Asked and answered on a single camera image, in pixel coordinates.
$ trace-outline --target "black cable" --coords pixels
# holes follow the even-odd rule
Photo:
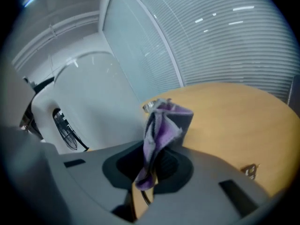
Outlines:
[[[141,191],[142,197],[145,200],[145,202],[147,203],[147,205],[149,206],[151,204],[147,194],[145,193],[145,191]]]

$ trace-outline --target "window blinds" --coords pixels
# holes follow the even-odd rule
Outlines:
[[[233,82],[286,100],[299,47],[270,0],[141,0],[156,18],[185,85]]]
[[[180,87],[164,42],[137,0],[111,0],[103,32],[141,102]]]

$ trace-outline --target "round table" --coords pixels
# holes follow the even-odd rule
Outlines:
[[[260,164],[255,181],[269,195],[294,178],[300,158],[300,119],[273,95],[241,84],[202,83],[149,101],[157,98],[171,98],[193,110],[184,147],[217,156],[239,170]]]

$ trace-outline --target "purple cloth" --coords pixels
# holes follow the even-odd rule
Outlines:
[[[182,129],[168,115],[193,116],[189,109],[174,104],[170,99],[158,99],[149,114],[144,134],[144,167],[135,179],[135,186],[145,191],[155,185],[154,162],[158,153],[179,138]]]

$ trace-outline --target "black slot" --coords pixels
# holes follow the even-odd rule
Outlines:
[[[257,205],[250,199],[250,197],[234,181],[223,181],[220,182],[219,185],[242,218],[258,208]]]
[[[77,165],[82,164],[82,163],[85,163],[85,161],[82,160],[82,159],[76,159],[76,160],[73,160],[73,161],[65,162],[64,165],[66,166],[66,168],[68,168],[68,167],[77,166]]]

